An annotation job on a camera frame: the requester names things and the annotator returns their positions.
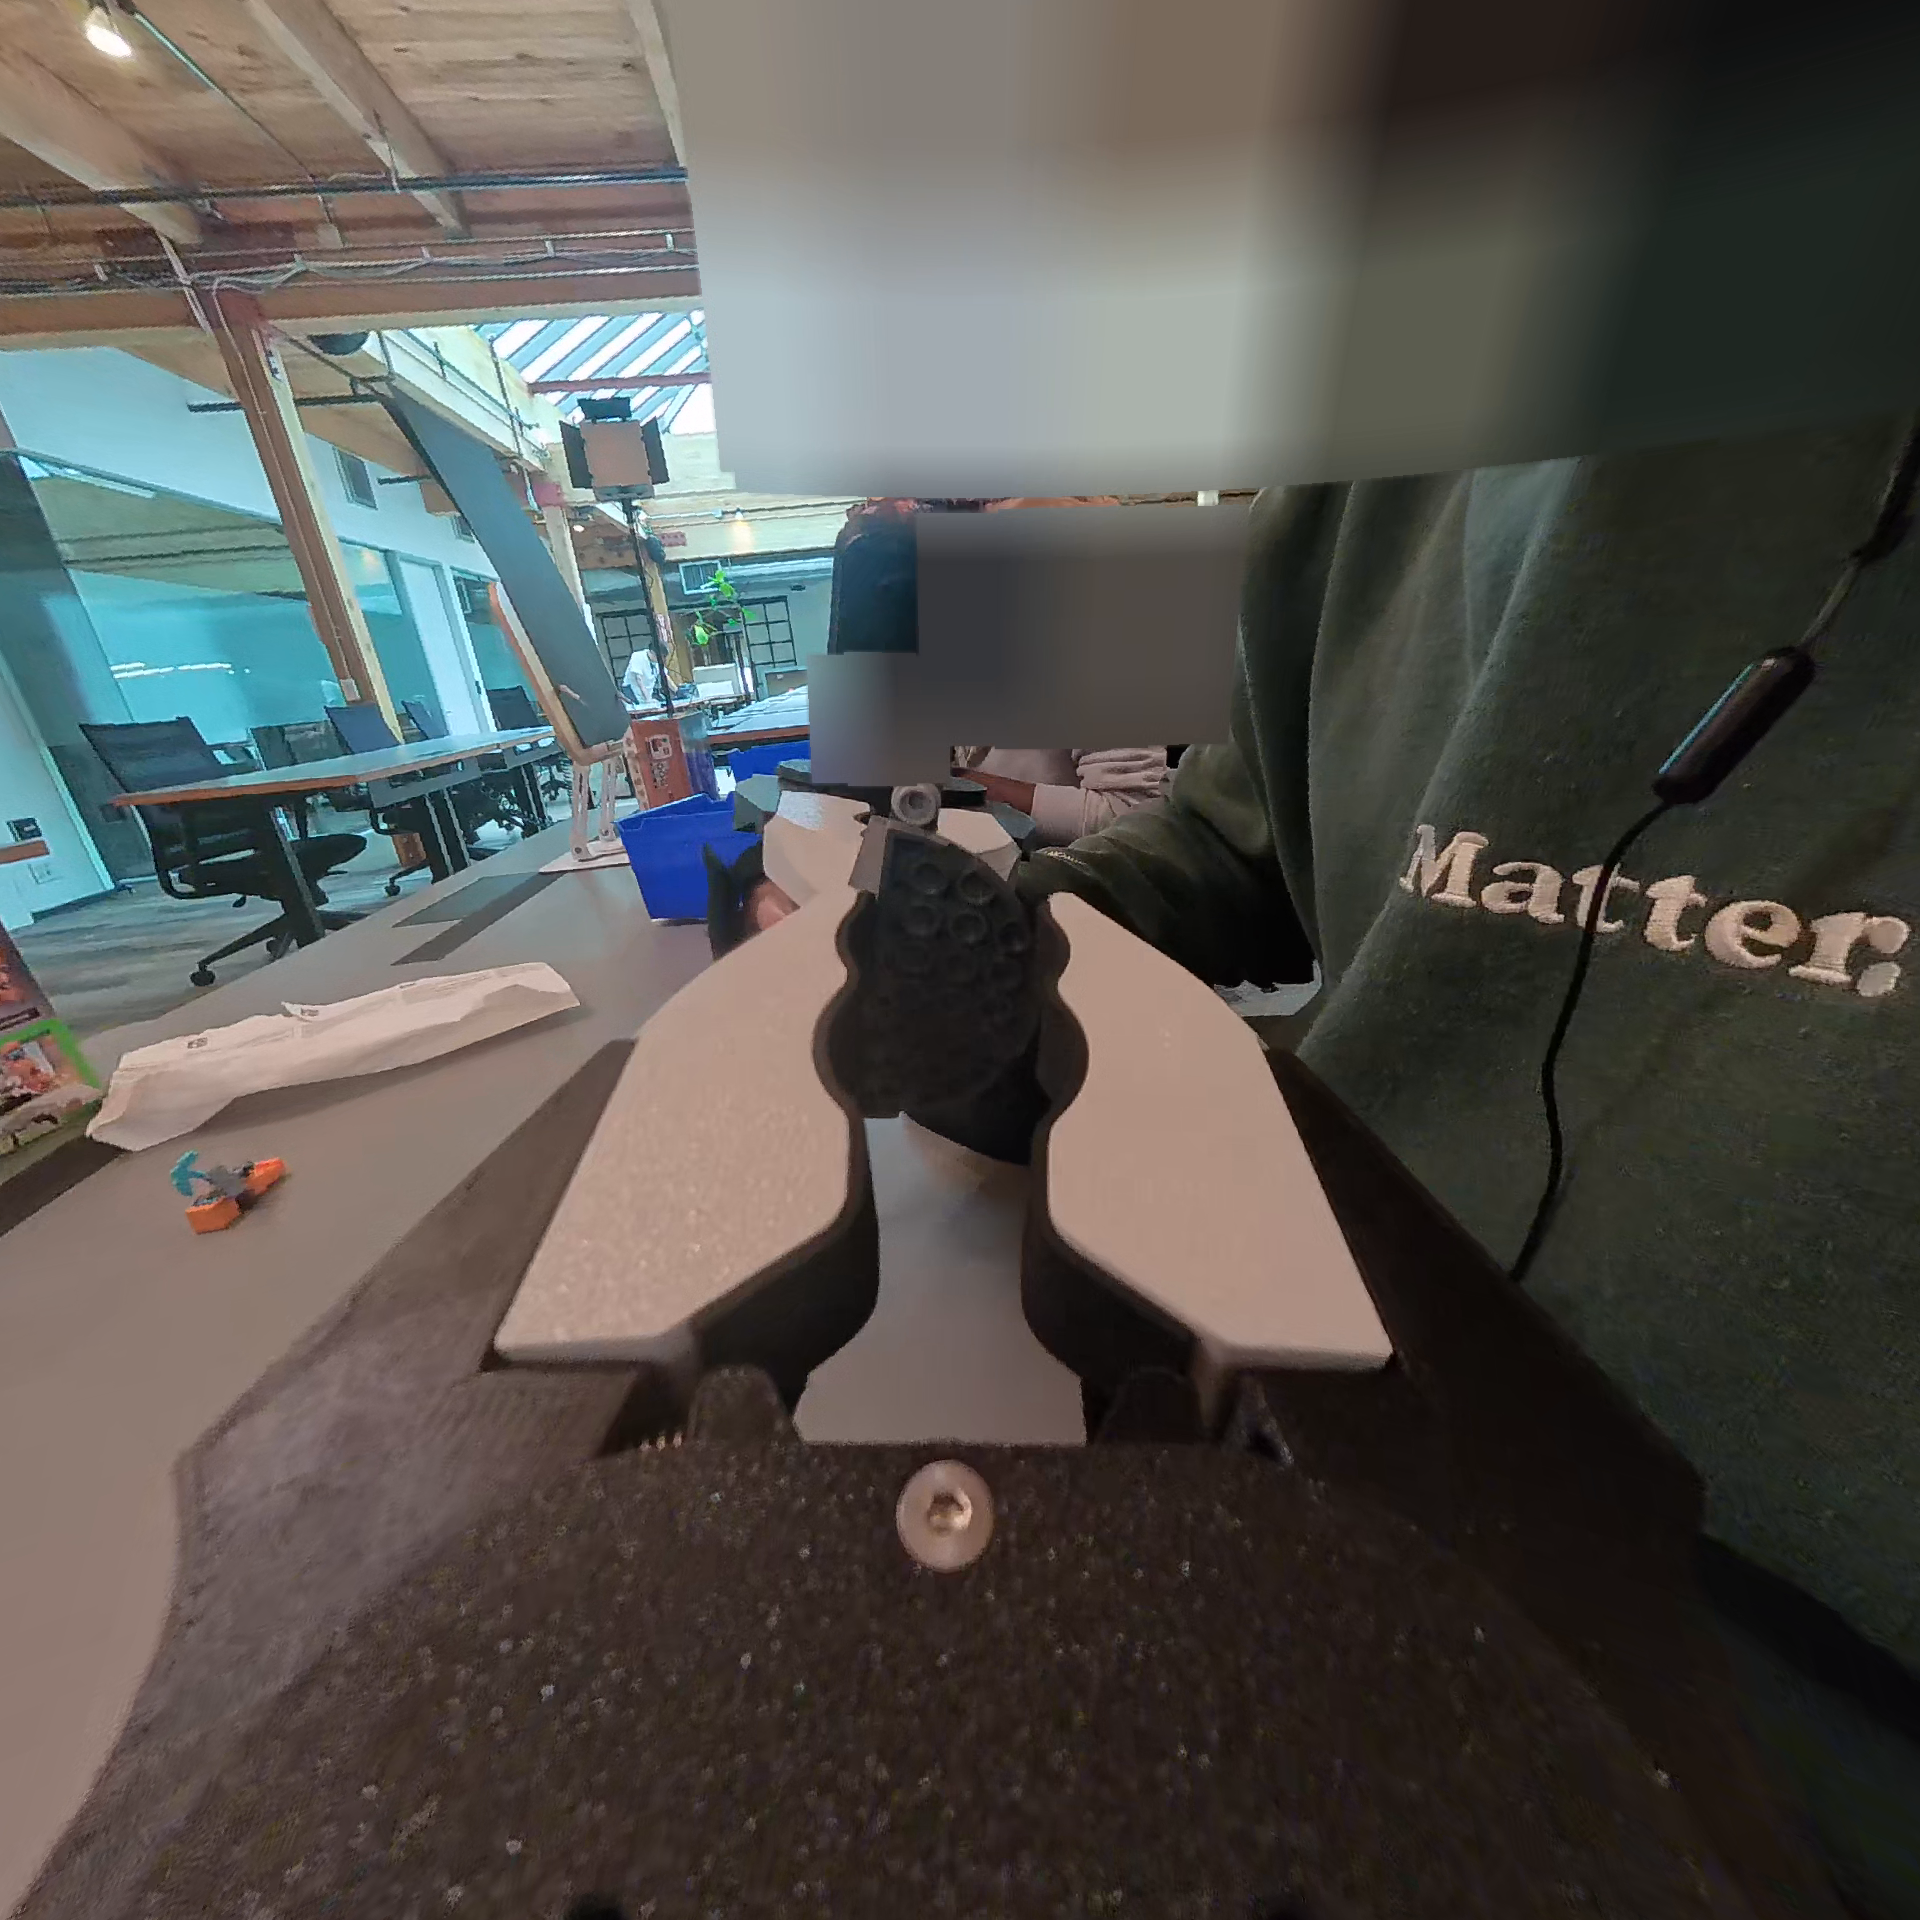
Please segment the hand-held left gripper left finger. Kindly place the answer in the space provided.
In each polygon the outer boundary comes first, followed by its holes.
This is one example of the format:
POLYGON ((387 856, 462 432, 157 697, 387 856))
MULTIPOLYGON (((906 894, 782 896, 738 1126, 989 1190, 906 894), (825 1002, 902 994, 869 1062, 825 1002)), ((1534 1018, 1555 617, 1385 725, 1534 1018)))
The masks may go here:
POLYGON ((818 1363, 874 1312, 879 1257, 809 1274, 871 1221, 867 1121, 830 1072, 848 989, 834 885, 642 1024, 495 1333, 515 1363, 818 1363))

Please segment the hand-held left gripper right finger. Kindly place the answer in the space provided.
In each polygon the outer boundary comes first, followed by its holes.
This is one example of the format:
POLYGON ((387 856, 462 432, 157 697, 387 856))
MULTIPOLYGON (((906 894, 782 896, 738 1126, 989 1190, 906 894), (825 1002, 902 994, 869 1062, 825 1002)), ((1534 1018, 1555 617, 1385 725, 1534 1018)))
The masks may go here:
POLYGON ((1064 1247, 1217 1367, 1384 1368, 1387 1329, 1258 1035, 1090 902, 1047 912, 1088 1055, 1041 1177, 1064 1247))

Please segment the grey rounded brick plate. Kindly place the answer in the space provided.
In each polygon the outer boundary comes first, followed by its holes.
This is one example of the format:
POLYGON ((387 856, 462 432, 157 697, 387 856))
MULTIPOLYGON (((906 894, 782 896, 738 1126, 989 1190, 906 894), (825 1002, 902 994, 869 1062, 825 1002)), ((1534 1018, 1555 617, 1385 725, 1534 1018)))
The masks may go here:
POLYGON ((1013 1093, 1038 1039, 1037 929, 1013 882, 935 831, 869 822, 842 927, 848 991, 829 1026, 867 1119, 950 1119, 1013 1093))

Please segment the grey desk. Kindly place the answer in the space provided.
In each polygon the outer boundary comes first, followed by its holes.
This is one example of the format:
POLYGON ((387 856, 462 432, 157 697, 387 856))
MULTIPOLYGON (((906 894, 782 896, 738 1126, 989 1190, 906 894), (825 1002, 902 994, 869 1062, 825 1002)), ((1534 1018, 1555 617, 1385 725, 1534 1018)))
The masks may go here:
MULTIPOLYGON (((368 986, 414 912, 295 985, 368 986)), ((624 1373, 495 1368, 490 1343, 705 936, 646 919, 622 867, 557 877, 451 960, 513 955, 584 1002, 198 1137, 289 1158, 255 1227, 190 1241, 154 1150, 6 1237, 6 1912, 95 1824, 152 1851, 334 1625, 611 1431, 624 1373)))

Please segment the blue plastic bin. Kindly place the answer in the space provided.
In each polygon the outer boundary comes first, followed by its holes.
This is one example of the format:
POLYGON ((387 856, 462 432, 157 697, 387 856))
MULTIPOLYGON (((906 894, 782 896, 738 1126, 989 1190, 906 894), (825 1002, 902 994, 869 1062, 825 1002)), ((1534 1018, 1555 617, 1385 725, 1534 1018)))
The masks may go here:
POLYGON ((709 919, 709 854, 726 867, 760 848, 762 831, 742 830, 734 800, 689 798, 638 808, 616 822, 646 910, 662 923, 709 919))

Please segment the orange printed box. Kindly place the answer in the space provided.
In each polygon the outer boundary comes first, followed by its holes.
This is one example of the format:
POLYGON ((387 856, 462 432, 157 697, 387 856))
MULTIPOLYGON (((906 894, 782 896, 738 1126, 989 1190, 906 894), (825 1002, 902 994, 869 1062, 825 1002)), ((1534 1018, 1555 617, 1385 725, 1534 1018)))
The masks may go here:
POLYGON ((705 719, 696 710, 638 713, 630 725, 630 774, 642 808, 718 800, 705 719))

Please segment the black board on white stand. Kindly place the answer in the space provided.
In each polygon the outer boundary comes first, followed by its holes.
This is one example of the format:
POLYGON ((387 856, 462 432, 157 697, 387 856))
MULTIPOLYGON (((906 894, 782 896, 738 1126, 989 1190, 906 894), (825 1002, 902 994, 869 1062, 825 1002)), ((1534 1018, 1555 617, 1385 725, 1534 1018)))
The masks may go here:
POLYGON ((558 873, 624 862, 618 786, 631 715, 579 593, 537 531, 491 445, 400 390, 382 401, 497 570, 497 619, 569 766, 568 853, 558 873))

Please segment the black office chair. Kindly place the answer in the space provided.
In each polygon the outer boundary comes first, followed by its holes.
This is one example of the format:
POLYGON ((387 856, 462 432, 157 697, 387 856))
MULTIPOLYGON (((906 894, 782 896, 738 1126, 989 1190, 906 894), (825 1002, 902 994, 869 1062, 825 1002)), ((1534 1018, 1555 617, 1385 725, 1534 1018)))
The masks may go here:
POLYGON ((358 923, 360 912, 329 907, 323 880, 353 864, 367 848, 361 833, 287 837, 278 798, 136 801, 136 792, 203 787, 229 770, 192 717, 165 721, 90 725, 81 731, 123 795, 118 806, 141 817, 161 888, 177 901, 270 901, 279 914, 249 935, 206 952, 190 981, 215 983, 221 962, 261 946, 278 962, 328 929, 358 923))
MULTIPOLYGON (((326 715, 345 755, 391 755, 406 745, 378 705, 333 703, 326 715)), ((400 885, 414 875, 443 880, 495 856, 497 849, 475 837, 481 824, 495 819, 490 791, 479 777, 457 778, 471 770, 462 758, 434 766, 409 761, 361 782, 371 822, 397 848, 399 866, 385 882, 389 897, 399 897, 400 885)))

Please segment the white paper bag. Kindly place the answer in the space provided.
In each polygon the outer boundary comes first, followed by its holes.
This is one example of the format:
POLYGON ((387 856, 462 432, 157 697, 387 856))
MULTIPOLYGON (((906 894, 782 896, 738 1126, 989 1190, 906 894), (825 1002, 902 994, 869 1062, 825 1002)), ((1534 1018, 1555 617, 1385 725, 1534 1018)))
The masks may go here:
POLYGON ((126 1151, 190 1136, 235 1098, 426 1065, 582 1006, 549 963, 409 977, 329 1002, 287 1002, 134 1046, 88 1136, 126 1151))

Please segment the long wooden-top table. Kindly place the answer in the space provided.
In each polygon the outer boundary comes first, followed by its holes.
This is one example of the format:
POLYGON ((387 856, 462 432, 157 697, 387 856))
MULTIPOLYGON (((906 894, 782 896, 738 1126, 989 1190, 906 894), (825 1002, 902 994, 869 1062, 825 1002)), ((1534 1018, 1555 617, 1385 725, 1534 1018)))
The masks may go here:
POLYGON ((382 770, 399 767, 413 762, 434 766, 441 761, 466 761, 471 773, 457 774, 459 782, 464 778, 483 778, 490 774, 497 777, 515 777, 520 782, 520 792, 534 801, 536 808, 536 827, 547 827, 544 816, 544 800, 539 795, 539 778, 537 773, 549 761, 560 758, 560 743, 557 739, 549 726, 528 726, 528 729, 511 729, 511 731, 495 731, 481 735, 443 735, 431 738, 426 743, 403 745, 397 753, 378 753, 378 755, 345 755, 337 753, 329 758, 319 761, 303 761, 297 766, 249 773, 249 774, 229 774, 221 783, 206 783, 203 787, 192 786, 177 786, 175 791, 157 791, 157 792, 136 792, 136 801, 181 801, 181 800, 240 800, 240 798, 278 798, 278 813, 282 824, 282 813, 297 803, 313 800, 319 795, 337 792, 345 786, 361 786, 361 782, 374 782, 382 770))

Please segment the studio light panel on stand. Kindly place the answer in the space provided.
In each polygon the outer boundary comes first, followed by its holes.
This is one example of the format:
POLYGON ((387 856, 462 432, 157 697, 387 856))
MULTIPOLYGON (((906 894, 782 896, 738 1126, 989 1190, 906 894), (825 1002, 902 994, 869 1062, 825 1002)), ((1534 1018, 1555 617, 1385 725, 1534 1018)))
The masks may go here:
POLYGON ((638 705, 677 715, 677 678, 670 657, 670 619, 665 617, 665 583, 654 539, 640 528, 640 504, 665 479, 665 453, 657 423, 638 423, 630 399, 584 399, 579 423, 563 423, 568 477, 611 504, 622 518, 631 561, 640 587, 640 622, 631 637, 630 667, 640 672, 634 695, 638 705))

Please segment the orange teal brick figure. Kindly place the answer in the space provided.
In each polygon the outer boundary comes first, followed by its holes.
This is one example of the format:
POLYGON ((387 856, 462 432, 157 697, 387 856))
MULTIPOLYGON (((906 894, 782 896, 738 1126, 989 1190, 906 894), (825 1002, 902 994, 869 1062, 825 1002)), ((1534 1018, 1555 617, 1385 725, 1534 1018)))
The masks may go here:
POLYGON ((183 1198, 183 1215, 195 1233, 229 1229, 285 1177, 287 1160, 279 1155, 227 1165, 203 1162, 195 1150, 170 1168, 173 1189, 183 1198))

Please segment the green printed toy box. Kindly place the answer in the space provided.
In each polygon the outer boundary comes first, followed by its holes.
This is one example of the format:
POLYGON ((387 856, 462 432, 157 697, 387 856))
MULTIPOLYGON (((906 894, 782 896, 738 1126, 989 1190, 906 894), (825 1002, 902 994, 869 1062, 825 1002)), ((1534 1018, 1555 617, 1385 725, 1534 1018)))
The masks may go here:
POLYGON ((6 927, 2 1183, 24 1183, 59 1150, 83 1142, 104 1097, 101 1074, 6 927))

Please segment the wooden post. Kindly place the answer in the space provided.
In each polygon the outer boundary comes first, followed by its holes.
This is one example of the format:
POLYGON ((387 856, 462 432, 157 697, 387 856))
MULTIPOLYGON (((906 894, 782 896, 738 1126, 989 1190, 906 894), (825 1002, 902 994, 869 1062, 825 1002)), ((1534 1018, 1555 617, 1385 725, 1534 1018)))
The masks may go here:
POLYGON ((203 295, 201 313, 273 489, 279 528, 293 551, 333 674, 349 703, 376 705, 399 733, 394 695, 367 611, 353 589, 344 543, 321 495, 297 393, 282 360, 279 333, 249 295, 203 295))

